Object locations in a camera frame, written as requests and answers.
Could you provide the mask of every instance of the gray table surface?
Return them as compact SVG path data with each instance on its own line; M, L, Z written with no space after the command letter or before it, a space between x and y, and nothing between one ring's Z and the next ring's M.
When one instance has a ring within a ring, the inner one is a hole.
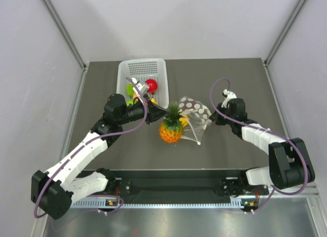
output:
M115 93L119 62L91 62L79 105L69 150L85 137L101 117L107 98ZM261 59L166 60L170 101L189 96L213 110L211 85L229 77L231 90L246 103L248 117L262 126L283 133L276 104ZM218 85L214 100L223 101ZM137 122L124 125L124 130ZM87 169L240 169L268 165L268 156L232 134L228 126L207 128L199 146L181 140L166 144L158 134L160 122L144 124L134 133L121 136Z
M254 215L232 209L121 209L104 216L97 212L70 219L85 209L70 209L48 221L44 237L316 237L306 199L272 199Z

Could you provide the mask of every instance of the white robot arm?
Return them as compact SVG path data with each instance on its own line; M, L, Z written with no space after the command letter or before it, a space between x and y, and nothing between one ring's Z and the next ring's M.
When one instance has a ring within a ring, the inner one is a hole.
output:
M127 107L125 98L121 94L111 95L104 106L103 116L82 142L55 166L45 172L37 171L33 175L31 200L38 203L38 206L53 219L63 216L71 204L88 195L103 191L108 185L109 170L99 169L87 177L76 177L120 136L106 136L107 134L122 132L123 124L145 117L144 103L139 95L147 91L149 86L144 82L136 81L136 79L132 79L132 81L139 90L137 93L141 101ZM147 124L157 121L167 114L165 109L152 103L147 94L144 95L144 100L147 102ZM44 194L41 194L47 183Z
M298 154L292 150L287 141L262 127L260 124L247 118L243 99L237 98L234 92L225 89L223 91L225 101L218 104L217 109L230 119L215 112L210 119L216 125L230 125L233 134L247 141L269 156L269 166L263 168L248 169L246 179L248 185L275 185L284 189L303 184L304 169ZM308 168L309 180L315 179L315 173L303 140L291 139L291 142L301 152Z

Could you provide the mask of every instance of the clear plastic bag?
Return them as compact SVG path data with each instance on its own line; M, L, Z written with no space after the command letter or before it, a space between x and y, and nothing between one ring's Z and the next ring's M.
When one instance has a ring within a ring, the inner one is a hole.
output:
M181 115L188 122L188 125L184 127L181 138L195 141L198 145L201 145L204 131L212 123L209 120L210 110L201 102L185 96L179 100L178 107Z

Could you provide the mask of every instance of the white plastic basket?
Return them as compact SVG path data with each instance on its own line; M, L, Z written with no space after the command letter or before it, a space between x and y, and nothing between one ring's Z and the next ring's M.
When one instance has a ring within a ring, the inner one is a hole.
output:
M126 87L129 84L126 77L134 77L138 81L154 79L158 83L158 89L154 95L149 93L149 97L153 97L161 107L168 108L169 93L167 70L166 62L163 59L136 59L123 61L119 64L116 92L122 94L127 101L131 99L131 97L126 93Z

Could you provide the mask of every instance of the white wall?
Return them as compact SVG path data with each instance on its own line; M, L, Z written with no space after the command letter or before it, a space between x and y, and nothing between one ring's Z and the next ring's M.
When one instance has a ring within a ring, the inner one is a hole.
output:
M31 177L59 159L81 68L40 0L0 5L0 236L29 236Z
M298 0L51 0L85 62L266 58Z
M307 145L327 209L327 0L309 0L270 67L293 136Z

